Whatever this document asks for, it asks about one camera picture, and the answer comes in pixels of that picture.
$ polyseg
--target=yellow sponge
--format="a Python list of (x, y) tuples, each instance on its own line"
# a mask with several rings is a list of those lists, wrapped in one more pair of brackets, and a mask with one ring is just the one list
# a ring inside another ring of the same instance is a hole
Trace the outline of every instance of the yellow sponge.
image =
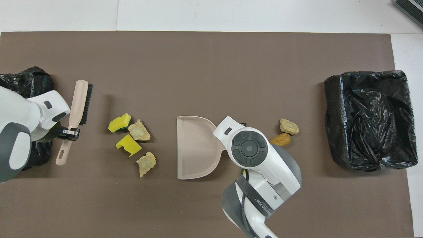
[(119, 129), (128, 127), (130, 120), (131, 116), (128, 113), (125, 113), (123, 116), (120, 116), (110, 122), (109, 131), (115, 132)]
[(142, 149), (131, 135), (126, 135), (116, 144), (116, 149), (121, 147), (131, 154), (130, 157)]

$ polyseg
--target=black trash bag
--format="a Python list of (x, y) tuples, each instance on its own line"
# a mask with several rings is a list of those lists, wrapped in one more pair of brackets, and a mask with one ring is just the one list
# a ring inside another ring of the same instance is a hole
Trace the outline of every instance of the black trash bag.
[[(53, 79), (44, 70), (36, 66), (19, 74), (0, 75), (0, 86), (12, 90), (24, 98), (35, 97), (54, 90)], [(45, 164), (51, 154), (51, 145), (51, 142), (32, 142), (31, 155), (24, 169)]]
[(417, 164), (413, 109), (400, 70), (346, 72), (324, 82), (326, 133), (333, 160), (353, 170)]

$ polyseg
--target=brown table surface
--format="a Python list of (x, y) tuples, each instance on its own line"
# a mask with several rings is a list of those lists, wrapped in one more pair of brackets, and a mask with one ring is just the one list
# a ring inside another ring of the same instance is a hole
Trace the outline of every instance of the brown table surface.
[[(323, 81), (346, 71), (393, 70), (390, 36), (328, 33), (2, 33), (0, 72), (39, 66), (70, 104), (75, 81), (94, 85), (88, 122), (68, 162), (50, 162), (0, 185), (2, 237), (244, 237), (224, 215), (223, 189), (240, 169), (224, 152), (216, 170), (176, 177), (176, 117), (230, 115), (261, 130), (279, 118), (300, 133), (285, 149), (302, 188), (267, 220), (279, 237), (411, 237), (405, 170), (351, 172), (330, 155)], [(152, 135), (132, 157), (108, 123), (129, 113)], [(135, 162), (157, 165), (139, 178)]]

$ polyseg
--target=food scrap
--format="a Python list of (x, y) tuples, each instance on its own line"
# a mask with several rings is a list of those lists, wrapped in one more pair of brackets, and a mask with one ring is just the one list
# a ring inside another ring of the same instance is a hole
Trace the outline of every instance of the food scrap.
[(141, 146), (134, 141), (131, 135), (126, 135), (116, 144), (117, 149), (121, 147), (124, 147), (124, 149), (131, 154), (130, 157), (142, 149)]
[(129, 133), (131, 133), (134, 140), (137, 141), (148, 141), (151, 139), (150, 133), (148, 133), (143, 123), (138, 120), (134, 124), (128, 127)]
[(291, 137), (288, 133), (282, 133), (269, 141), (271, 144), (276, 144), (280, 147), (284, 147), (291, 142)]
[(292, 135), (295, 135), (299, 132), (299, 128), (295, 123), (281, 118), (280, 119), (280, 131), (288, 133), (292, 136)]
[(125, 129), (129, 125), (129, 121), (131, 120), (131, 116), (128, 113), (114, 119), (109, 124), (109, 131), (115, 132), (120, 129)]
[(140, 178), (142, 178), (150, 169), (156, 165), (156, 157), (151, 152), (147, 152), (145, 156), (137, 160), (140, 166)]

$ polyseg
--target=white tile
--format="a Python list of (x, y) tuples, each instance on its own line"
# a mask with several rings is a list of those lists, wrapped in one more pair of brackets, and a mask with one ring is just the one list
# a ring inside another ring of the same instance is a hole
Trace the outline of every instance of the white tile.
[(117, 30), (423, 33), (391, 0), (120, 0)]
[(118, 0), (0, 0), (0, 31), (116, 30)]
[[(395, 69), (404, 71), (414, 112), (417, 154), (423, 158), (423, 34), (391, 35)], [(423, 237), (423, 161), (407, 169), (414, 236)]]

